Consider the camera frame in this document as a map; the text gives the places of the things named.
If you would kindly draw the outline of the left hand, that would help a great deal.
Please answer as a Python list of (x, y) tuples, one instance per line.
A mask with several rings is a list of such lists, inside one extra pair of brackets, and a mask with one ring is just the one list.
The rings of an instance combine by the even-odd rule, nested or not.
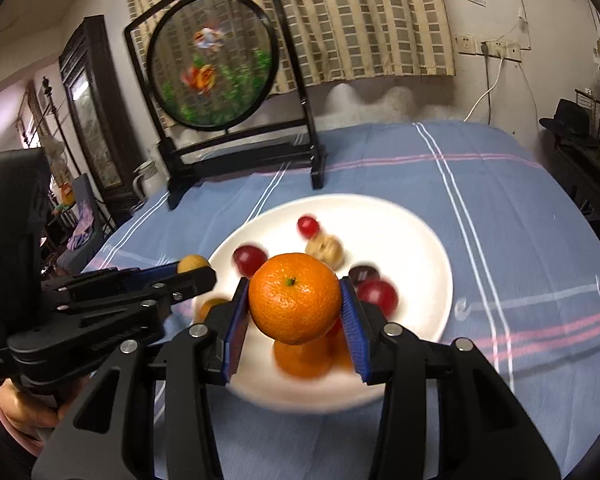
[(65, 402), (59, 408), (50, 408), (5, 379), (0, 383), (0, 430), (7, 434), (7, 442), (14, 442), (18, 451), (38, 457), (44, 448), (38, 432), (58, 426), (87, 382), (87, 377), (74, 382), (65, 394)]

